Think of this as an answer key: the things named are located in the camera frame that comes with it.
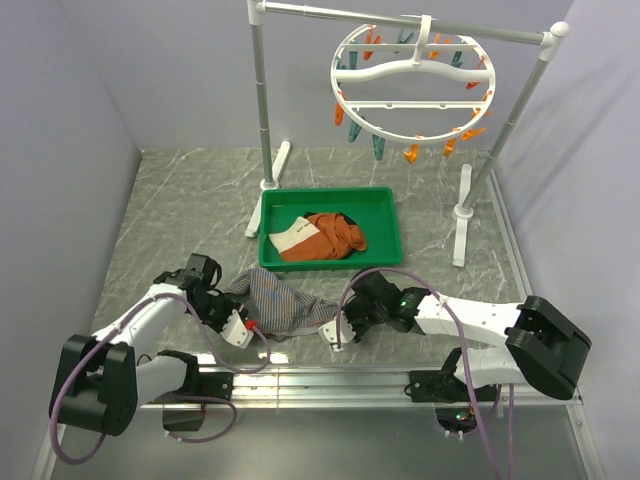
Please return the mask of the grey striped boxer underwear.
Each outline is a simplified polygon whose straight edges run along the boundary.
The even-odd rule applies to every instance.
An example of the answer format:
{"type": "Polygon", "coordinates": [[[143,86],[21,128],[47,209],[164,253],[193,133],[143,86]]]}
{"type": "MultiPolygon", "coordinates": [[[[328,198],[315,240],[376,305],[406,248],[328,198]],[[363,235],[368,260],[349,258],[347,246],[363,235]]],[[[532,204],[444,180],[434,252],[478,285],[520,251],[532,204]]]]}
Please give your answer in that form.
{"type": "Polygon", "coordinates": [[[297,291],[263,268],[245,270],[223,292],[244,303],[260,330],[274,338],[315,334],[338,309],[335,302],[297,291]]]}

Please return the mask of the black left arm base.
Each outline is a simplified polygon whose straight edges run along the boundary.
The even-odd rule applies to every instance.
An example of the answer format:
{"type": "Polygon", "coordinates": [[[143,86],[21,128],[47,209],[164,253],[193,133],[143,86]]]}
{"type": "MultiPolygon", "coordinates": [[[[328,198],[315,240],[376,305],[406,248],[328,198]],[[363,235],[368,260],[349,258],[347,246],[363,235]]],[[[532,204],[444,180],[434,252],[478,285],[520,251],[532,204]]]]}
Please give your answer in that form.
{"type": "Polygon", "coordinates": [[[213,404],[215,399],[230,401],[234,377],[235,375],[230,372],[199,373],[197,380],[191,386],[163,393],[159,396],[159,399],[177,402],[187,398],[203,397],[201,403],[204,404],[213,404]]]}

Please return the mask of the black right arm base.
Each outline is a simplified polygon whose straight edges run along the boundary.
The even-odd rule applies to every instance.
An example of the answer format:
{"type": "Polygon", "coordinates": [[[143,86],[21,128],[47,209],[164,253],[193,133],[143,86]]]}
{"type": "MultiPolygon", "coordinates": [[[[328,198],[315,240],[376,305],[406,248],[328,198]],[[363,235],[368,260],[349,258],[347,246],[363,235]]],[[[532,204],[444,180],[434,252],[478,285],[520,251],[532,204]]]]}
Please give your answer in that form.
{"type": "Polygon", "coordinates": [[[446,358],[440,370],[410,371],[409,383],[404,387],[403,393],[413,403],[469,403],[467,385],[454,375],[461,359],[462,349],[457,347],[446,358]]]}

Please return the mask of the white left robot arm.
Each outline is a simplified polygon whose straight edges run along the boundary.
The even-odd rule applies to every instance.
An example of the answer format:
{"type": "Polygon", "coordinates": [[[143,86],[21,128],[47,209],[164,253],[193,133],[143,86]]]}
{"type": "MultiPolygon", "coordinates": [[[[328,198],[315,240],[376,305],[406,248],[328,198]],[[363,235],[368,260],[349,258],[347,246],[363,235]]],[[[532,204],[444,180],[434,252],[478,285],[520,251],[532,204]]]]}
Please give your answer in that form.
{"type": "Polygon", "coordinates": [[[188,315],[234,347],[253,337],[244,305],[217,290],[221,267],[192,254],[185,267],[157,276],[145,295],[109,326],[64,343],[49,414],[65,424],[118,436],[137,409],[165,394],[180,402],[205,395],[196,356],[164,350],[151,361],[138,358],[174,321],[188,315]]]}

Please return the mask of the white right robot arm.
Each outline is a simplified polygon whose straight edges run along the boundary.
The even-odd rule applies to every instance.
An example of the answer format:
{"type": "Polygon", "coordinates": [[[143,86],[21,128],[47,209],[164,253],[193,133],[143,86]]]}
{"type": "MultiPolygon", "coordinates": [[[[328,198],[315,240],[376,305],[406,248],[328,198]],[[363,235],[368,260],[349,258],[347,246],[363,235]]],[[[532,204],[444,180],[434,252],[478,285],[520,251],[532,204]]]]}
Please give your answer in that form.
{"type": "Polygon", "coordinates": [[[493,400],[507,384],[527,384],[552,399],[573,398],[592,342],[546,299],[521,303],[460,299],[423,280],[399,289],[387,268],[355,275],[336,316],[320,330],[335,350],[361,341],[373,326],[400,333],[455,337],[459,344],[439,370],[409,374],[407,395],[416,403],[493,400]]]}

